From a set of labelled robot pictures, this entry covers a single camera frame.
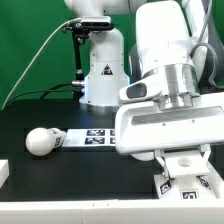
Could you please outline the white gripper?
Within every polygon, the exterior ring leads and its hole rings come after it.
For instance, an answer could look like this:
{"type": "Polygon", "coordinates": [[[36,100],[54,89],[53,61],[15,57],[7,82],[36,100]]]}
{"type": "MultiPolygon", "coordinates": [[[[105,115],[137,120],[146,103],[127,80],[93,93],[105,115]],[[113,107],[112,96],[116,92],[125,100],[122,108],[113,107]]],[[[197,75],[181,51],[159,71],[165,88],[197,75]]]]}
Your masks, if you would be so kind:
{"type": "Polygon", "coordinates": [[[209,172],[209,144],[224,143],[224,92],[201,95],[193,66],[171,64],[146,73],[120,90],[115,119],[121,154],[154,151],[158,178],[170,175],[163,150],[199,147],[200,173],[209,172]]]}

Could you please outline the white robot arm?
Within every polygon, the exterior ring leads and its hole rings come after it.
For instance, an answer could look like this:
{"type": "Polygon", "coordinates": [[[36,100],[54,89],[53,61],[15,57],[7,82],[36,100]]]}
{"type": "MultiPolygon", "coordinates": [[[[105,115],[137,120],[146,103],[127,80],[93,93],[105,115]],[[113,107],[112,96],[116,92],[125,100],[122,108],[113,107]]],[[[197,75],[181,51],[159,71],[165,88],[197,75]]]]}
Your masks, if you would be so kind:
{"type": "Polygon", "coordinates": [[[188,35],[170,0],[137,9],[136,45],[141,79],[119,93],[117,152],[157,153],[172,178],[210,174],[210,147],[224,143],[224,92],[199,91],[208,43],[188,35]]]}

